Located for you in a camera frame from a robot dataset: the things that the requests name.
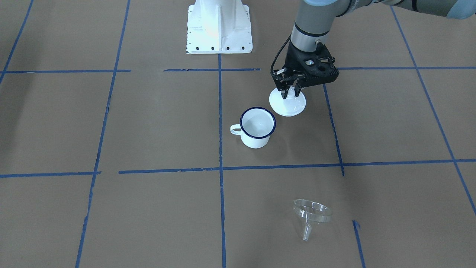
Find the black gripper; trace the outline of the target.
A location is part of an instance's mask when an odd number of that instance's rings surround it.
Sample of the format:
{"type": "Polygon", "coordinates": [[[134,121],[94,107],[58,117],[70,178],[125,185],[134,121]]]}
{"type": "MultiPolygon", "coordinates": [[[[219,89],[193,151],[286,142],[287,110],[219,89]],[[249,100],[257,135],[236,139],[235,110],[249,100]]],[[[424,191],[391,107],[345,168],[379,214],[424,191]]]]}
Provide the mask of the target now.
{"type": "MultiPolygon", "coordinates": [[[[278,50],[272,61],[272,80],[274,81],[278,92],[281,92],[282,99],[287,99],[289,89],[294,85],[295,81],[307,78],[308,75],[306,74],[305,61],[308,59],[309,52],[299,49],[295,44],[292,44],[291,41],[285,41],[278,50]],[[284,65],[280,69],[275,69],[276,61],[285,47],[287,47],[287,54],[284,60],[284,65]]],[[[303,87],[301,84],[296,82],[294,87],[295,97],[299,97],[302,89],[303,87]]]]}

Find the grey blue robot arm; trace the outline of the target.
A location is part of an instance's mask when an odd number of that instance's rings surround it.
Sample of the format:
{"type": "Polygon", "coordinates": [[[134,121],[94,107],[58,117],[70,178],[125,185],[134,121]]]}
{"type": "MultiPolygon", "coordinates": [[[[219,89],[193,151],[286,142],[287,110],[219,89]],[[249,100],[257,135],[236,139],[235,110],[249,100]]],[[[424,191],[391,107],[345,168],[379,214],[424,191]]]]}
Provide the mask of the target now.
{"type": "MultiPolygon", "coordinates": [[[[284,66],[280,70],[270,69],[282,99],[287,99],[291,87],[298,97],[303,88],[333,83],[338,78],[335,58],[326,47],[335,18],[376,3],[376,0],[301,1],[291,35],[284,42],[288,47],[284,66]]],[[[383,0],[382,3],[458,20],[471,17],[476,9],[474,0],[383,0]]]]}

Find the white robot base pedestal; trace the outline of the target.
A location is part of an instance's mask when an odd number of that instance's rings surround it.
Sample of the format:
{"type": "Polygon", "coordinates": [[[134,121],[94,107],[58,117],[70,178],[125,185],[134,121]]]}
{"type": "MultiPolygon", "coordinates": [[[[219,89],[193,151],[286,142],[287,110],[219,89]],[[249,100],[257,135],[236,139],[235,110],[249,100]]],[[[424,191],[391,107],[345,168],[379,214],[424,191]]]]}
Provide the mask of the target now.
{"type": "Polygon", "coordinates": [[[250,9],[241,0],[196,0],[187,9],[187,54],[253,51],[250,9]]]}

